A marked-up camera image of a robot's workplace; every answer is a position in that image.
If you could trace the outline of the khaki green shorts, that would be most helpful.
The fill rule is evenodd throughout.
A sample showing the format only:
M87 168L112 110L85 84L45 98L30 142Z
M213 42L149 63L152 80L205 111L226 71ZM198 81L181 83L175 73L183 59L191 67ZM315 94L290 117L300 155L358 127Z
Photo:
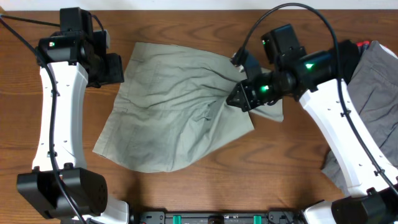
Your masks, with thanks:
M93 150L138 172L183 169L253 130L226 103L245 78L225 56L138 42Z

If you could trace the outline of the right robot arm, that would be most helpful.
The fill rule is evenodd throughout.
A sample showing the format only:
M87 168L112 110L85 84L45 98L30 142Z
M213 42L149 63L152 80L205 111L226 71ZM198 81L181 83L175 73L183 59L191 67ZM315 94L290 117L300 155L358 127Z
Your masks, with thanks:
M226 102L243 111L274 105L291 96L312 117L343 173L348 196L302 211L305 223L396 223L397 169L378 148L355 110L346 83L338 79L336 51L306 53L291 25L262 36L274 70L240 48L232 64L246 72Z

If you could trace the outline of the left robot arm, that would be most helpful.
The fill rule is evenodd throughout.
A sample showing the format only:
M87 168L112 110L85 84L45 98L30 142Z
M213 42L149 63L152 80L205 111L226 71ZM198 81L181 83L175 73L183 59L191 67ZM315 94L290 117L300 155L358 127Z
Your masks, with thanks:
M40 139L18 192L46 219L62 223L128 223L129 206L108 194L105 178L89 171L83 152L83 100L88 87L122 83L109 34L94 30L96 16L78 7L60 10L59 31L39 40L43 102Z

